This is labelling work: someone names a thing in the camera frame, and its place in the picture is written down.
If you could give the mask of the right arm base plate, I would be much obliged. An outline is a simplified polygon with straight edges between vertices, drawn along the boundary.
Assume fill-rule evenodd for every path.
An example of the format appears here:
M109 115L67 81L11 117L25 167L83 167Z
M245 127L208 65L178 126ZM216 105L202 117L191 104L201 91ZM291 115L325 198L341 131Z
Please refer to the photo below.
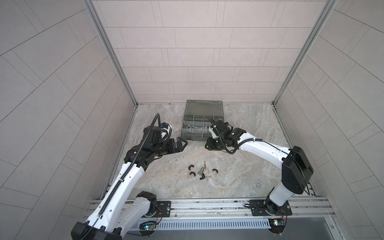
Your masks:
M282 206L278 206L270 200L250 200L249 205L254 217L291 216L293 214L288 201Z

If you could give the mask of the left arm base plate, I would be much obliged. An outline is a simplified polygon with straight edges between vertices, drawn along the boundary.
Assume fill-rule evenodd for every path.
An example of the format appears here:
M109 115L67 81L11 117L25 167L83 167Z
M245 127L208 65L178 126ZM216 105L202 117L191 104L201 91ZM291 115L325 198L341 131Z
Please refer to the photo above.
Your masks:
M144 218L168 218L171 215L171 201L157 201L155 210L153 213L144 215Z

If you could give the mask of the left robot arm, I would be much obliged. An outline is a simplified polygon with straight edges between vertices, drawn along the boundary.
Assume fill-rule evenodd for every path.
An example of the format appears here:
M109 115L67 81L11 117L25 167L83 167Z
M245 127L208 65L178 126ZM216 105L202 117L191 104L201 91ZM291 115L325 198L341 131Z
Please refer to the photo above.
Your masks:
M139 193L129 207L123 207L150 163L165 155L180 153L188 145L181 137L172 139L171 134L172 127L167 123L144 129L143 139L127 152L105 198L84 223L77 222L73 227L73 240L121 240L141 217L156 214L157 197L145 191Z

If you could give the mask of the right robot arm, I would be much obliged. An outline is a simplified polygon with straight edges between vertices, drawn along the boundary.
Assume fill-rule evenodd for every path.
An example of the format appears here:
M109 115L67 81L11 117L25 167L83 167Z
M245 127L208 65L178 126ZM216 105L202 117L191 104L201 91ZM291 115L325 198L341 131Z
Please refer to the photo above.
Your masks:
M302 148L287 148L269 143L222 120L211 120L209 131L211 136L205 145L207 150L222 151L230 155L238 151L248 152L280 170L280 182L272 188L259 207L266 214L277 216L285 213L284 209L292 196L308 191L307 185L314 169Z

